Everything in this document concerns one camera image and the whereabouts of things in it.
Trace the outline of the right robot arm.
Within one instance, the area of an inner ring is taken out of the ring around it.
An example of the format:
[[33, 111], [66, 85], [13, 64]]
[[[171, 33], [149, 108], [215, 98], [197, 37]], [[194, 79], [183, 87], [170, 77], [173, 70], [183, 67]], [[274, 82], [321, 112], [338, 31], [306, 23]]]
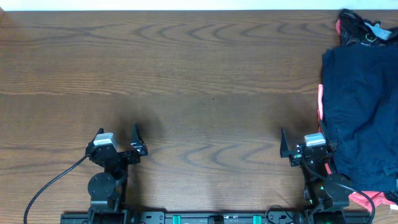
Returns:
[[290, 147], [285, 130], [281, 130], [280, 156], [292, 167], [299, 166], [304, 179], [304, 198], [311, 206], [290, 216], [292, 223], [346, 223], [344, 208], [349, 205], [349, 180], [332, 173], [331, 165], [337, 142], [324, 128], [304, 136], [304, 142]]

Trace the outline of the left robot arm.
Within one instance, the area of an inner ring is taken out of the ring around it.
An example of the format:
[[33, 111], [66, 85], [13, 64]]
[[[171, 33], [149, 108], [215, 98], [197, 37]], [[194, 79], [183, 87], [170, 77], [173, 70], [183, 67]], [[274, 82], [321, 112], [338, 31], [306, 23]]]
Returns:
[[140, 222], [139, 214], [126, 205], [128, 167], [140, 163], [141, 157], [148, 155], [136, 123], [132, 127], [130, 147], [128, 151], [119, 152], [114, 134], [102, 128], [88, 143], [85, 155], [104, 169], [88, 182], [91, 197], [88, 223]]

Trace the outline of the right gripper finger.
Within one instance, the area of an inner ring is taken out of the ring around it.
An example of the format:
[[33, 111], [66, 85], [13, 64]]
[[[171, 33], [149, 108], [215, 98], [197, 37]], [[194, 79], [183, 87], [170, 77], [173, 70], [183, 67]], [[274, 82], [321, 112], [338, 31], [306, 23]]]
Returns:
[[281, 143], [280, 143], [280, 157], [292, 157], [292, 151], [287, 144], [287, 137], [283, 128], [281, 128]]
[[337, 146], [338, 146], [337, 141], [335, 141], [329, 137], [327, 130], [326, 130], [325, 123], [322, 120], [320, 121], [320, 129], [325, 138], [326, 145], [330, 148], [330, 151], [336, 151]]

